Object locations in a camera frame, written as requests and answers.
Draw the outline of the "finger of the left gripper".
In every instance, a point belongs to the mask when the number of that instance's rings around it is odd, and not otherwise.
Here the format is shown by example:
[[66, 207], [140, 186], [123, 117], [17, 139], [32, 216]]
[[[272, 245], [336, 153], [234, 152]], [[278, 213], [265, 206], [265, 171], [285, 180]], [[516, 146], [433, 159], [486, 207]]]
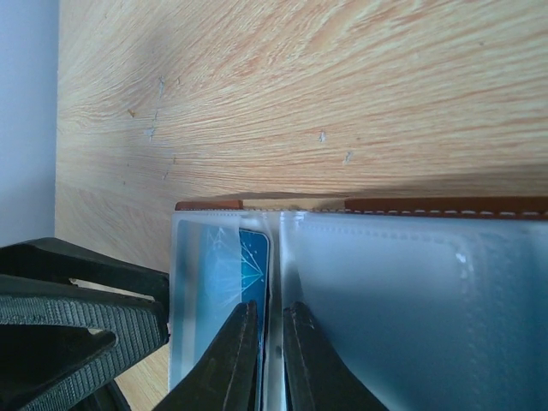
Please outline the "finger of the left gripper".
[[54, 237], [24, 241], [1, 248], [2, 274], [42, 281], [83, 280], [102, 286], [170, 299], [170, 276], [76, 246]]
[[3, 410], [68, 410], [166, 343], [158, 302], [1, 277]]

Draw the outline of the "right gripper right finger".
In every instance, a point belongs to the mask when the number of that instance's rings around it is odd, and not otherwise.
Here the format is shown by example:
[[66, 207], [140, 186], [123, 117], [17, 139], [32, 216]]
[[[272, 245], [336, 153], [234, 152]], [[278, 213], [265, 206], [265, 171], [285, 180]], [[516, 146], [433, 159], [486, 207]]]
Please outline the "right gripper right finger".
[[385, 410], [348, 369], [309, 307], [283, 309], [283, 358], [289, 410]]

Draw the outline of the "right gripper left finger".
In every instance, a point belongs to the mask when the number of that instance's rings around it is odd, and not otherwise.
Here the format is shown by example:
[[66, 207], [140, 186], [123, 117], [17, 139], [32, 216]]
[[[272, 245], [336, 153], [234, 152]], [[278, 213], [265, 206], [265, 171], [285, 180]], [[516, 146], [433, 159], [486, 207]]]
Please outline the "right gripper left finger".
[[259, 351], [255, 301], [239, 303], [157, 410], [253, 410]]

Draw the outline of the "brown leather card holder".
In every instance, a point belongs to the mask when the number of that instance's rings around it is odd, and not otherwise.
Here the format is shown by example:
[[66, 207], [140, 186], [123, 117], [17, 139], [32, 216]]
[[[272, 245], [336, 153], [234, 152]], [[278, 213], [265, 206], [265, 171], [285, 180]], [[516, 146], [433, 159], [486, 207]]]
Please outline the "brown leather card holder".
[[172, 239], [182, 220], [270, 239], [259, 409], [288, 410], [296, 301], [390, 410], [546, 409], [546, 198], [187, 200]]

